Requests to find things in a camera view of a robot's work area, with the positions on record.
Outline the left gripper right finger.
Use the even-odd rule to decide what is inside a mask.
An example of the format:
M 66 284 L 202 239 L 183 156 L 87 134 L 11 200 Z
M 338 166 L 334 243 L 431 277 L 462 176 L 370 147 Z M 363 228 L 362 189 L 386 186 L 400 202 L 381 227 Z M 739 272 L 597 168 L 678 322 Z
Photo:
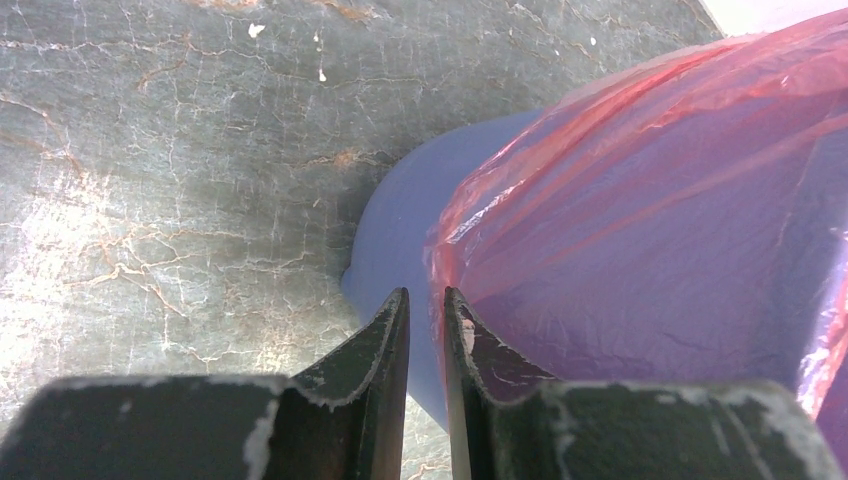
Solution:
M 840 479 L 817 426 L 770 381 L 561 381 L 444 293 L 457 479 Z

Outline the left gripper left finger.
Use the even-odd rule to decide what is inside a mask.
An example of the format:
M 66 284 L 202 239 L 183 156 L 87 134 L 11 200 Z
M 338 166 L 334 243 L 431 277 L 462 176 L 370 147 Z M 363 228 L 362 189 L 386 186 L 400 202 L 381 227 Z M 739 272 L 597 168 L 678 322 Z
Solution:
M 72 377 L 1 443 L 5 479 L 395 479 L 409 295 L 294 376 Z

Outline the red translucent trash bag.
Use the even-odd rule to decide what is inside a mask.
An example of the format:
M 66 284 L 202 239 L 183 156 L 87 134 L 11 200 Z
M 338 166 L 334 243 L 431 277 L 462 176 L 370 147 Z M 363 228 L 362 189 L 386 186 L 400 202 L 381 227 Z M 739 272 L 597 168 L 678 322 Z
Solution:
M 847 460 L 847 13 L 566 95 L 425 244 L 504 342 L 574 380 L 780 383 Z

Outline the blue plastic trash bin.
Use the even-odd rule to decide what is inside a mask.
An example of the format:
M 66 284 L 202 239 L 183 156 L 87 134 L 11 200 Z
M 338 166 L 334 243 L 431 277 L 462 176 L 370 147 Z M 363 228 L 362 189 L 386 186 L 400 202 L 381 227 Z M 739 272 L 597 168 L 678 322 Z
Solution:
M 404 287 L 410 303 L 407 390 L 442 428 L 448 427 L 444 381 L 432 339 L 425 265 L 429 229 L 464 178 L 542 114 L 541 109 L 456 128 L 425 141 L 380 181 L 354 236 L 341 290 L 360 324 L 369 323 L 387 296 Z

